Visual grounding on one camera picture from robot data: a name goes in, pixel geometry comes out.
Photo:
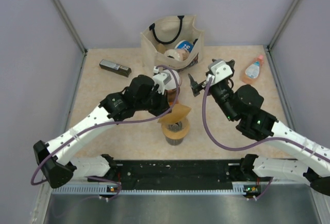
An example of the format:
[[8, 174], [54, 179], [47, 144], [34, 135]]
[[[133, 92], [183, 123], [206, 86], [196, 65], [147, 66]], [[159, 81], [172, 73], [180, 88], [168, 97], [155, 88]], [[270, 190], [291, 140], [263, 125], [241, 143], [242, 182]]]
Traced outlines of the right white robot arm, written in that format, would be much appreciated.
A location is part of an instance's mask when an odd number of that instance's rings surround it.
[[[213, 60], [208, 66], [206, 79], [197, 83], [189, 75], [193, 95], [204, 91], [202, 100], [202, 122], [211, 141], [227, 151], [244, 151], [267, 142], [293, 159], [267, 158], [248, 154], [240, 161], [240, 172], [244, 179], [276, 178], [296, 181], [313, 190], [329, 195], [329, 149], [306, 138], [287, 127], [274, 115], [261, 108], [264, 98], [251, 85], [243, 85], [233, 91], [235, 61]], [[228, 121], [237, 121], [236, 129], [253, 144], [232, 148], [218, 142], [207, 125], [206, 100], [212, 96]]]

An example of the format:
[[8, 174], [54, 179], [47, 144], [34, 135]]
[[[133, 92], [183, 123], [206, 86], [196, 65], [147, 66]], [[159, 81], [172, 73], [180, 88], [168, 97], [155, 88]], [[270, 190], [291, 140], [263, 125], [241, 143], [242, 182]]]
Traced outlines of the brown paper coffee filter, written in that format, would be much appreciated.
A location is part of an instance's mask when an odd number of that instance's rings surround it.
[[175, 104], [170, 113], [159, 118], [158, 123], [175, 124], [183, 120], [190, 113], [191, 107], [183, 104]]

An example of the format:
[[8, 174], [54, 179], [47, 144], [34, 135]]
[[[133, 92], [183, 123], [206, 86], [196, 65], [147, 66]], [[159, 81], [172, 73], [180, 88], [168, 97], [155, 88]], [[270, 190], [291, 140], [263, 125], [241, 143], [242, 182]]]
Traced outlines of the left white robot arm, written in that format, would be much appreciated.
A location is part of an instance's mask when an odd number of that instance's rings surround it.
[[153, 77], [138, 75], [122, 91], [107, 95], [75, 126], [48, 142], [38, 141], [33, 150], [38, 164], [30, 183], [39, 171], [51, 188], [59, 188], [72, 179], [110, 182], [117, 176], [118, 166], [108, 154], [93, 158], [75, 158], [75, 154], [106, 130], [119, 124], [132, 124], [138, 111], [152, 114], [147, 121], [157, 120], [170, 112], [168, 91], [178, 80], [169, 72]]

